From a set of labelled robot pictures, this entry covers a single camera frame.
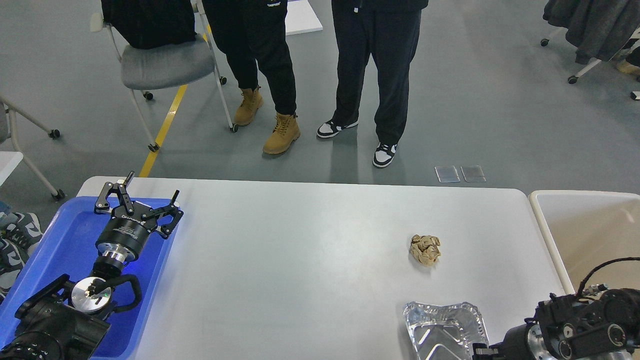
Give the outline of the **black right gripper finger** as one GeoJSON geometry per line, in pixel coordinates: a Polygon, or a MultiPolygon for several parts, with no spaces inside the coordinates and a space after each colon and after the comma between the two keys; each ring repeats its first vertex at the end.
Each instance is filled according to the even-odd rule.
{"type": "Polygon", "coordinates": [[[472,345],[473,360],[493,360],[493,349],[483,342],[474,342],[472,345]]]}

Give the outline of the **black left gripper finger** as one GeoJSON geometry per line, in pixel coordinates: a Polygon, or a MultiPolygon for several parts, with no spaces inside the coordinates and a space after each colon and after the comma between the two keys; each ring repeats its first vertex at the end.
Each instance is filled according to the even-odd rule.
{"type": "Polygon", "coordinates": [[[134,215],[134,202],[128,194],[127,187],[135,176],[135,171],[130,171],[122,182],[106,182],[94,203],[94,214],[114,214],[117,208],[123,207],[127,215],[134,215]],[[115,195],[119,205],[112,207],[109,196],[115,195]]]}
{"type": "Polygon", "coordinates": [[[185,214],[177,203],[179,194],[180,190],[176,189],[167,205],[142,212],[142,227],[147,233],[157,233],[162,239],[169,239],[185,214]]]}

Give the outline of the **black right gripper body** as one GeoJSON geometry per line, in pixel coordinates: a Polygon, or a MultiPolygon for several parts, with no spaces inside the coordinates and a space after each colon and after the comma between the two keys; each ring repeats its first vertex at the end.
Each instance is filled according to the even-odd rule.
{"type": "Polygon", "coordinates": [[[539,336],[536,335],[539,330],[537,323],[526,323],[508,330],[502,342],[489,347],[493,351],[489,354],[490,360],[542,360],[539,336]]]}

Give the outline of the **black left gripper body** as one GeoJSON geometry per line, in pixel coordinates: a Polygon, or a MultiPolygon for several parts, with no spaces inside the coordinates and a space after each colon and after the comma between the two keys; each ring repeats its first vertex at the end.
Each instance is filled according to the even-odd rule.
{"type": "Polygon", "coordinates": [[[150,216],[143,217],[152,207],[141,202],[133,205],[133,214],[128,214],[123,206],[114,208],[114,213],[95,242],[98,255],[114,253],[115,260],[123,264],[138,260],[157,221],[150,216]]]}

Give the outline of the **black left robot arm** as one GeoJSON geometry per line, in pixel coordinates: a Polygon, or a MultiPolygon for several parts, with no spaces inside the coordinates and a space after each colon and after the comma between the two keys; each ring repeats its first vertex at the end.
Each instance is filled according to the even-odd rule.
{"type": "Polygon", "coordinates": [[[121,360],[140,341],[185,214],[133,199],[134,178],[61,208],[1,309],[3,360],[121,360]]]}

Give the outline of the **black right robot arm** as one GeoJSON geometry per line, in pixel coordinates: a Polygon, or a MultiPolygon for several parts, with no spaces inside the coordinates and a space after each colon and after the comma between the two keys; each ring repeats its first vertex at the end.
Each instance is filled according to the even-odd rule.
{"type": "Polygon", "coordinates": [[[639,350],[640,295],[637,289],[588,285],[608,265],[638,261],[611,259],[595,266],[576,292],[540,301],[523,325],[501,342],[475,342],[473,360],[631,360],[639,350]]]}

